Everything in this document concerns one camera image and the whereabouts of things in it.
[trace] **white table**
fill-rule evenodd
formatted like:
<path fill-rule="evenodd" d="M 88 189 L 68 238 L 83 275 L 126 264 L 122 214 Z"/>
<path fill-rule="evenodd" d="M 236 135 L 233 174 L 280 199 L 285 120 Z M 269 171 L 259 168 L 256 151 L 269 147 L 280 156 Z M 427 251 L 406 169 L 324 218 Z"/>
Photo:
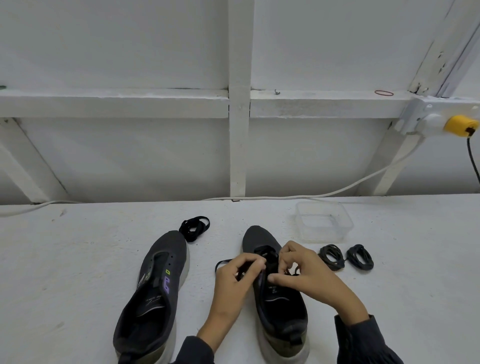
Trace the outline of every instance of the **white table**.
<path fill-rule="evenodd" d="M 405 363 L 475 363 L 480 357 L 480 194 L 345 197 L 355 228 L 339 243 L 363 244 L 375 268 L 339 276 L 374 314 Z M 211 228 L 190 245 L 180 291 L 177 345 L 202 326 L 217 261 L 238 254 L 251 225 L 300 242 L 297 201 L 197 201 L 50 205 L 0 218 L 0 363 L 116 363 L 112 334 L 151 244 L 184 219 Z M 3 206 L 0 212 L 11 211 Z M 318 250 L 320 244 L 309 245 Z M 306 297 L 309 363 L 335 363 L 334 311 Z M 263 363 L 250 295 L 217 363 Z"/>

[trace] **white cable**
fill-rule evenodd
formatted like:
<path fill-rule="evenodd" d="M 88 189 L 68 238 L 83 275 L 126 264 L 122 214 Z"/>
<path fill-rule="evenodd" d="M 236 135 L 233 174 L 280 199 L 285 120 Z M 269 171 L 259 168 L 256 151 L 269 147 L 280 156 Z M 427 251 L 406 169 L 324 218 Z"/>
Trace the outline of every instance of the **white cable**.
<path fill-rule="evenodd" d="M 348 190 L 352 187 L 355 187 L 357 184 L 360 184 L 363 181 L 366 181 L 369 178 L 375 177 L 377 174 L 385 172 L 387 169 L 392 168 L 392 167 L 396 166 L 397 164 L 400 164 L 405 159 L 410 157 L 413 153 L 415 153 L 416 150 L 420 147 L 420 145 L 423 143 L 424 140 L 425 140 L 425 137 L 421 136 L 419 142 L 417 143 L 417 145 L 411 151 L 409 151 L 407 154 L 405 154 L 402 158 L 400 158 L 400 159 L 396 160 L 395 162 L 393 162 L 392 164 L 386 166 L 385 168 L 382 168 L 381 170 L 378 170 L 377 172 L 369 174 L 368 176 L 363 177 L 361 180 L 358 180 L 358 181 L 352 183 L 351 185 L 349 185 L 347 187 L 341 188 L 340 190 L 336 190 L 336 191 L 333 191 L 333 192 L 330 192 L 330 193 L 327 193 L 327 194 L 317 194 L 317 195 L 303 195 L 303 194 L 300 194 L 300 195 L 297 195 L 297 196 L 284 196 L 284 197 L 277 197 L 277 196 L 270 196 L 270 197 L 267 197 L 267 196 L 214 197 L 214 198 L 207 198 L 207 199 L 202 200 L 202 201 L 215 201 L 215 200 L 295 200 L 297 198 L 321 198 L 321 197 L 333 196 L 335 194 L 339 194 L 340 192 L 346 191 L 346 190 Z"/>
<path fill-rule="evenodd" d="M 78 202 L 78 201 L 48 201 L 48 202 L 44 202 L 42 204 L 39 204 L 39 205 L 34 205 L 32 206 L 31 208 L 28 208 L 26 210 L 21 210 L 21 211 L 14 211 L 14 212 L 4 212 L 4 213 L 1 213 L 0 212 L 0 218 L 7 218 L 9 216 L 15 216 L 15 215 L 21 215 L 21 214 L 25 214 L 27 212 L 31 212 L 31 211 L 35 211 L 35 210 L 38 210 L 39 208 L 42 208 L 42 207 L 45 207 L 45 206 L 48 206 L 50 204 L 60 204 L 60 203 L 64 203 L 64 204 L 82 204 L 83 202 Z"/>

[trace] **purple logo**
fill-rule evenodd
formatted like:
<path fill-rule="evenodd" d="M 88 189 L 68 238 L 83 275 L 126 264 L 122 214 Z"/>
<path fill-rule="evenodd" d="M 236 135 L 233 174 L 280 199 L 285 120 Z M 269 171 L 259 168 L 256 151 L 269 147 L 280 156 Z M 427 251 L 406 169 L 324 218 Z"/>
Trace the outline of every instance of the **purple logo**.
<path fill-rule="evenodd" d="M 163 278 L 163 290 L 169 294 L 170 293 L 170 288 L 168 288 L 168 284 L 170 283 L 170 279 L 168 277 Z"/>

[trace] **person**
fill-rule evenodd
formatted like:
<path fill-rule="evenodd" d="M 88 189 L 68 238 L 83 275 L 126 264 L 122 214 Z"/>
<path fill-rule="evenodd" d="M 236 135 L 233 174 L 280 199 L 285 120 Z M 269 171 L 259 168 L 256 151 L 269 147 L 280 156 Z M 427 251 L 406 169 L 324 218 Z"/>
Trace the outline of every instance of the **person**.
<path fill-rule="evenodd" d="M 253 262 L 247 273 L 237 281 L 238 269 Z M 286 275 L 293 263 L 300 275 Z M 212 364 L 214 354 L 237 320 L 245 296 L 258 274 L 265 269 L 265 259 L 257 254 L 243 253 L 219 268 L 216 273 L 212 306 L 205 324 L 196 337 L 188 336 L 175 364 Z M 294 288 L 313 299 L 333 307 L 338 337 L 338 364 L 403 364 L 385 344 L 375 318 L 369 315 L 360 299 L 310 249 L 289 241 L 279 254 L 278 273 L 268 280 Z"/>

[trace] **black sleeve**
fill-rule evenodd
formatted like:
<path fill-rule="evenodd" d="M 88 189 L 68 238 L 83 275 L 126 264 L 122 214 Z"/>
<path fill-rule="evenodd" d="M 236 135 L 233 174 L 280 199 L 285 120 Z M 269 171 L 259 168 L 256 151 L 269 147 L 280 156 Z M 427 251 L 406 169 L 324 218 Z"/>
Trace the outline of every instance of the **black sleeve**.
<path fill-rule="evenodd" d="M 187 336 L 172 364 L 213 364 L 213 351 L 202 339 Z"/>
<path fill-rule="evenodd" d="M 403 364 L 386 344 L 375 317 L 347 327 L 335 316 L 338 337 L 337 364 Z"/>

